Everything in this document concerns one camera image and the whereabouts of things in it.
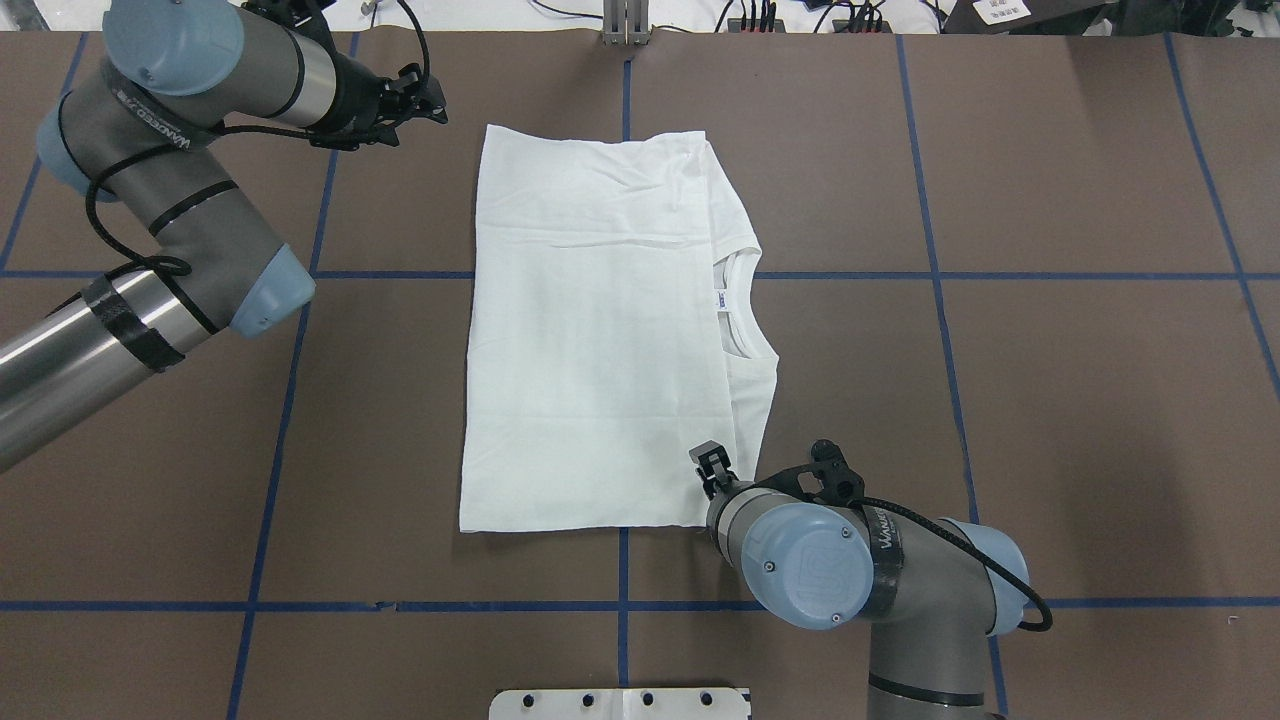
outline blue plastic cap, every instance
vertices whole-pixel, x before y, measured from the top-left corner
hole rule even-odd
[[[741,565],[765,610],[809,630],[851,620],[876,580],[872,553],[852,521],[809,502],[760,515],[742,539]]]
[[[116,69],[161,95],[205,92],[244,51],[244,26],[225,0],[114,0],[102,36]]]
[[[232,329],[244,337],[257,337],[311,302],[315,293],[316,282],[285,245],[271,258],[244,296],[232,318]]]
[[[36,128],[36,154],[40,155],[40,164],[54,174],[63,184],[70,186],[81,197],[88,192],[88,177],[79,169],[72,154],[67,150],[63,140],[61,123],[63,102],[58,105]],[[105,190],[97,192],[97,199],[102,202],[115,202],[116,197]]]
[[[943,520],[960,528],[960,532],[969,538],[969,542],[974,547],[1004,565],[1006,570],[1016,575],[1021,582],[1030,584],[1032,577],[1027,571],[1027,560],[1023,557],[1023,551],[1018,550],[1018,543],[1009,536],[986,525],[961,523],[951,518],[943,518]],[[1009,584],[1009,580],[1005,580],[991,570],[987,570],[987,577],[991,578],[991,589],[996,593],[996,621],[992,624],[987,637],[1011,633],[1023,621],[1023,609],[1027,607],[1028,602],[1027,596]]]

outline brown tabletop surface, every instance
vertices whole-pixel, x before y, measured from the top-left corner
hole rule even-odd
[[[1056,609],[992,643],[992,710],[1274,714],[1280,41],[430,42],[448,126],[215,145],[312,305],[0,478],[0,717],[479,719],[508,688],[709,684],[760,720],[864,717],[868,628],[769,616],[704,533],[457,532],[488,123],[707,131],[782,359],[762,470],[835,439],[876,495],[1014,537]],[[417,51],[339,47],[388,74]],[[0,340],[118,264],[33,149],[102,55],[0,33]]]

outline white floor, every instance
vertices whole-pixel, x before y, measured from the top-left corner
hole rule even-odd
[[[600,13],[602,0],[544,0],[548,5],[581,13]],[[362,6],[371,0],[338,0],[325,15],[334,29],[364,29],[370,27],[370,17]],[[599,20],[568,18],[535,8],[529,0],[410,0],[415,13],[428,29],[561,29],[567,27],[599,27]],[[102,12],[110,0],[37,0],[36,5],[52,29],[99,29]],[[950,10],[955,0],[940,0],[943,10]],[[672,24],[698,32],[710,32],[716,26],[723,0],[650,0],[652,24]],[[831,18],[846,10],[836,9],[823,23],[822,32],[831,32]],[[884,19],[899,33],[936,33],[933,12],[920,0],[884,0],[881,8]],[[780,0],[778,17],[791,32],[812,32],[822,10],[810,12],[804,3]],[[741,15],[733,8],[731,17]],[[1280,37],[1280,20],[1275,14],[1251,13],[1236,9],[1231,19],[1238,27],[1261,36]],[[394,0],[381,0],[376,24],[408,27],[403,12]],[[13,23],[0,10],[0,29],[13,29]]]

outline gray robot arm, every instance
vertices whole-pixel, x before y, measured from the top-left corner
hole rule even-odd
[[[872,623],[869,720],[988,717],[987,637],[1052,625],[1027,587],[1018,546],[991,528],[936,524],[865,497],[863,479],[829,441],[818,441],[812,456],[809,465],[748,484],[728,470],[722,446],[690,451],[710,500],[707,527],[717,550],[765,610],[794,625]],[[818,492],[803,488],[805,474]],[[1028,598],[1043,614],[1038,623],[1023,621]]]
[[[97,200],[123,201],[161,255],[129,254],[0,347],[0,471],[214,333],[253,337],[311,300],[306,268],[205,149],[236,132],[221,126],[228,113],[340,150],[397,145],[396,126],[411,117],[447,122],[429,68],[390,79],[337,53],[320,14],[329,4],[111,4],[109,59],[54,108],[37,149],[55,177],[88,193],[91,213]]]

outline white label sticker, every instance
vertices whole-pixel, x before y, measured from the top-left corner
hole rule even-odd
[[[978,10],[978,17],[989,26],[1028,18],[1032,14],[1023,0],[974,0],[973,9]]]

